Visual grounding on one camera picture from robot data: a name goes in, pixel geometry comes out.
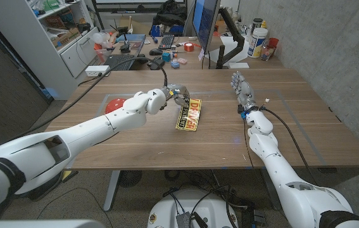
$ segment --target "table top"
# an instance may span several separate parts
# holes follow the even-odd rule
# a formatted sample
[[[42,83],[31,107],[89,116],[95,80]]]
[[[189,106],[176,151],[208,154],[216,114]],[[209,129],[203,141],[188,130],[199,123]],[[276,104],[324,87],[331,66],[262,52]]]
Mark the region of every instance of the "table top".
[[[249,168],[263,162],[247,149],[244,123],[237,114],[237,98],[230,86],[234,70],[171,70],[168,83],[185,85],[192,98],[201,99],[196,132],[175,129],[180,107],[174,101],[157,115],[147,115],[138,129],[120,132],[76,157],[76,170]],[[309,166],[359,167],[359,141],[329,111],[297,71],[285,68],[245,69],[242,74],[255,90],[260,105],[278,114],[291,128]],[[101,115],[109,101],[130,98],[137,91],[147,92],[163,85],[160,71],[113,72],[86,94],[47,130],[71,127]],[[69,105],[90,84],[82,85],[65,104]],[[280,152],[294,167],[304,164],[286,128],[271,114]]]

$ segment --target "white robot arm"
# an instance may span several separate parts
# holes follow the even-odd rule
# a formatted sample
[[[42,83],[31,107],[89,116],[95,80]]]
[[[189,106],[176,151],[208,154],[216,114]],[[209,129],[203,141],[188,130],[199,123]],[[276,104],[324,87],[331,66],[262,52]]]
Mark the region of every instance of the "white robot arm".
[[[12,194],[23,194],[46,183],[85,149],[117,132],[143,126],[146,113],[157,114],[169,99],[186,106],[187,97],[186,87],[169,84],[147,93],[138,92],[123,107],[101,117],[0,145],[0,203]]]
[[[292,227],[357,227],[359,217],[342,194],[301,179],[282,156],[272,133],[273,125],[255,104],[253,90],[240,72],[232,76],[231,86],[241,105],[239,111],[242,109],[242,117],[251,126],[249,147],[264,162]]]

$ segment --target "yellow sign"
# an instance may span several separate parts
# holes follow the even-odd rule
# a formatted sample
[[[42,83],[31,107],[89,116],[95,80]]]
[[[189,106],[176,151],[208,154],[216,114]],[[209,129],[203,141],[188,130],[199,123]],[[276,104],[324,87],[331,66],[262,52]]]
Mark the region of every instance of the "yellow sign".
[[[196,131],[198,128],[202,100],[186,98],[185,102],[189,105],[189,107],[185,108],[182,106],[180,109],[176,129]]]

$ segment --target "red object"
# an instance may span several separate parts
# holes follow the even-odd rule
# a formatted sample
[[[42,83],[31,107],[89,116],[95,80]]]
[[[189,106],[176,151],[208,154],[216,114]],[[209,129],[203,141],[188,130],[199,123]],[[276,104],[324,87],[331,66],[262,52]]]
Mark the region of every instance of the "red object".
[[[184,45],[185,51],[193,51],[193,44],[192,43],[185,43]]]
[[[278,42],[279,42],[279,40],[276,39],[276,38],[269,38],[268,47],[274,49],[273,53],[270,55],[271,57],[272,57],[272,56],[274,55],[274,53],[275,53],[276,45],[278,45]]]
[[[93,49],[100,50],[100,49],[102,49],[102,45],[95,43],[95,46],[93,47]]]
[[[276,38],[269,38],[269,43],[268,43],[268,45],[272,45],[273,47],[276,48],[276,45],[278,45],[278,42],[279,42],[279,40],[276,39]]]
[[[123,98],[112,99],[106,106],[106,109],[104,110],[104,114],[111,113],[111,112],[123,107],[124,101],[126,101],[126,99],[123,99]]]

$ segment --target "metal hand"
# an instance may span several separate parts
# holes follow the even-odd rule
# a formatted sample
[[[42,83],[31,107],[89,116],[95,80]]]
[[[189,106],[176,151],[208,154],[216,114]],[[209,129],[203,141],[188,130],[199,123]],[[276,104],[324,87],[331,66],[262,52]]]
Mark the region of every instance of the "metal hand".
[[[185,106],[186,108],[189,106],[185,102],[185,99],[189,98],[189,91],[186,89],[186,86],[180,84],[168,84],[161,90],[165,93],[167,101],[173,98],[178,105]]]

